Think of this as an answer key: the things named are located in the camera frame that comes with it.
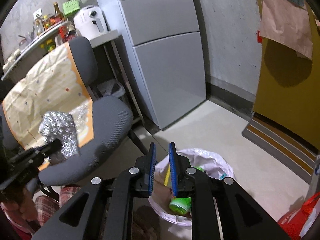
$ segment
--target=white air fryer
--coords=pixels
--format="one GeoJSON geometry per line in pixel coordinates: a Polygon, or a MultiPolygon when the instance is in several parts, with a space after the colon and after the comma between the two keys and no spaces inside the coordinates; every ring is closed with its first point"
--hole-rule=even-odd
{"type": "Polygon", "coordinates": [[[82,8],[74,17],[75,28],[81,36],[92,40],[108,31],[107,24],[98,6],[82,8]]]}

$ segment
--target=concrete wall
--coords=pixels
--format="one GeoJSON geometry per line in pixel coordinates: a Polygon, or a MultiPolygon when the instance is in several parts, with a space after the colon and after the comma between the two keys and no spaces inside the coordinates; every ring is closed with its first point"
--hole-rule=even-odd
{"type": "Polygon", "coordinates": [[[206,80],[254,102],[261,66],[257,0],[194,0],[201,21],[206,80]]]}
{"type": "MultiPolygon", "coordinates": [[[[4,59],[18,48],[20,38],[32,30],[33,12],[41,8],[43,15],[54,13],[53,3],[58,2],[60,10],[66,0],[18,0],[2,27],[0,28],[1,44],[4,59]]],[[[84,5],[98,5],[96,0],[81,0],[84,5]]]]}

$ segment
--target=green plastic container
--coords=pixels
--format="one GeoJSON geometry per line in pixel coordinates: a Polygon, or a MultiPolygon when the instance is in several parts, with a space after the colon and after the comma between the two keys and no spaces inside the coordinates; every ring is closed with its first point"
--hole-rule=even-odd
{"type": "Polygon", "coordinates": [[[62,4],[65,17],[69,17],[80,11],[80,4],[77,0],[71,0],[62,4]]]}
{"type": "MultiPolygon", "coordinates": [[[[204,172],[201,167],[195,168],[204,172]]],[[[178,215],[186,215],[188,212],[191,212],[191,198],[173,198],[169,204],[169,208],[178,215]]]]}

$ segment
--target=red packaging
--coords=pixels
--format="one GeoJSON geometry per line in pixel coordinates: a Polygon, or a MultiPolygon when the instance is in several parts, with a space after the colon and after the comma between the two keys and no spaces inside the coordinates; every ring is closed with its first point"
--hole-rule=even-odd
{"type": "Polygon", "coordinates": [[[260,31],[257,32],[257,41],[258,43],[262,43],[262,37],[260,36],[260,31]]]}
{"type": "Polygon", "coordinates": [[[313,208],[320,198],[320,192],[308,199],[300,209],[288,212],[279,219],[278,224],[291,237],[292,240],[300,240],[300,233],[307,222],[313,208]]]}

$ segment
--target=floor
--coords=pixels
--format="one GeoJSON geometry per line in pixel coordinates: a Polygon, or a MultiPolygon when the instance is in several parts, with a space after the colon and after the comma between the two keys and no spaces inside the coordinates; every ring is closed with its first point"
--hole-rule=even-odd
{"type": "MultiPolygon", "coordinates": [[[[157,160],[167,155],[169,142],[178,149],[202,148],[220,154],[234,169],[237,182],[275,219],[302,204],[308,184],[264,150],[242,137],[247,121],[216,105],[205,101],[193,112],[153,137],[140,127],[135,130],[146,147],[156,143],[157,160]]],[[[119,172],[133,166],[139,150],[127,138],[112,156],[91,176],[116,177],[119,172]]],[[[160,220],[161,239],[192,239],[191,230],[160,220]]]]}

